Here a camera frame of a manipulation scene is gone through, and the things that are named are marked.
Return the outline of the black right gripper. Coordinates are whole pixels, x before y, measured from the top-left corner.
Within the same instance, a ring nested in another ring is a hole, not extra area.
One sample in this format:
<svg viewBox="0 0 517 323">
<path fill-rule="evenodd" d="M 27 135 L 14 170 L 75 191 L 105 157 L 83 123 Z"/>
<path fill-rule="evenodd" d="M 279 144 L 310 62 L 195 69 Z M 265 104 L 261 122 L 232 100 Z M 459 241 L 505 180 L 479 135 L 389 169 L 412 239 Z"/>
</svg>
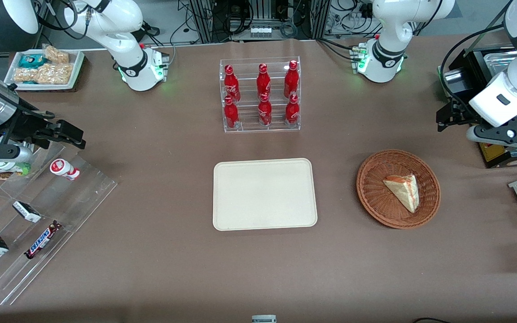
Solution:
<svg viewBox="0 0 517 323">
<path fill-rule="evenodd" d="M 63 119 L 59 119 L 57 126 L 51 122 L 51 119 L 55 117 L 55 114 L 49 111 L 29 114 L 17 110 L 4 123 L 4 144 L 14 144 L 15 142 L 23 141 L 34 143 L 37 140 L 49 140 L 70 144 L 80 150 L 85 149 L 84 132 Z"/>
</svg>

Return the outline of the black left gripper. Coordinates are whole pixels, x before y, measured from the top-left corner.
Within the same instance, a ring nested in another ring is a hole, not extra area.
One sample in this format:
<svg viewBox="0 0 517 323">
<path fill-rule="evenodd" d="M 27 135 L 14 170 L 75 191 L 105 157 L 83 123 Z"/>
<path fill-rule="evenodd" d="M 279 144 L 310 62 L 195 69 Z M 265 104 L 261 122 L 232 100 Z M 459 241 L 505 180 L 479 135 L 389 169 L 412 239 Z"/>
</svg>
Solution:
<svg viewBox="0 0 517 323">
<path fill-rule="evenodd" d="M 482 119 L 460 98 L 451 97 L 450 103 L 437 111 L 437 132 L 442 132 L 447 127 L 458 125 L 480 125 Z"/>
</svg>

